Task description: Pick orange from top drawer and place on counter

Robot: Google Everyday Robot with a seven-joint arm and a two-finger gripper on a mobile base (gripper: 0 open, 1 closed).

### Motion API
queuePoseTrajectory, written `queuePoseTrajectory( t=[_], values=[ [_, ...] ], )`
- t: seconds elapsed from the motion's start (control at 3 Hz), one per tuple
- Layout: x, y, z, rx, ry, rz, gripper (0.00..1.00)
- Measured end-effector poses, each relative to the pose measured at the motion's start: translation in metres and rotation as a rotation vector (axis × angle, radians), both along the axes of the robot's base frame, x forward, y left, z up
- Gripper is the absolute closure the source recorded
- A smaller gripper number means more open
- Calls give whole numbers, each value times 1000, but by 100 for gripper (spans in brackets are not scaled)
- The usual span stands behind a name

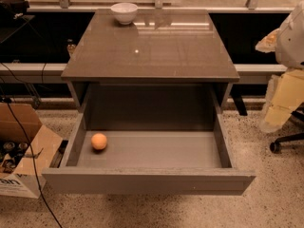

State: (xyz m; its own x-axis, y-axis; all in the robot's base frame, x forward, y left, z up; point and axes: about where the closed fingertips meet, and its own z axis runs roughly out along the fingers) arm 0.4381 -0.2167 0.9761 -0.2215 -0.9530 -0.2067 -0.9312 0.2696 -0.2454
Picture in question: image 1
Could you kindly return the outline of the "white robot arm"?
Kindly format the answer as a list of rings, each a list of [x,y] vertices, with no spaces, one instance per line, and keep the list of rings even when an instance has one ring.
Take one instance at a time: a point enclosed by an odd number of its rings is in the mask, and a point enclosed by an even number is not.
[[[276,132],[304,103],[304,1],[282,22],[256,44],[259,52],[275,54],[276,61],[287,69],[269,80],[259,128]]]

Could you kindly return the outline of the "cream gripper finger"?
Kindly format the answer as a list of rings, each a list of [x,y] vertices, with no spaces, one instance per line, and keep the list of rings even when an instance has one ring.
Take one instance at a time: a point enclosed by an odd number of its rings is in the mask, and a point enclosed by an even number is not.
[[[276,39],[279,34],[279,28],[274,29],[262,40],[256,44],[256,50],[263,53],[270,53],[276,51]]]
[[[259,128],[272,133],[280,129],[304,103],[304,70],[290,69],[273,75],[268,83]]]

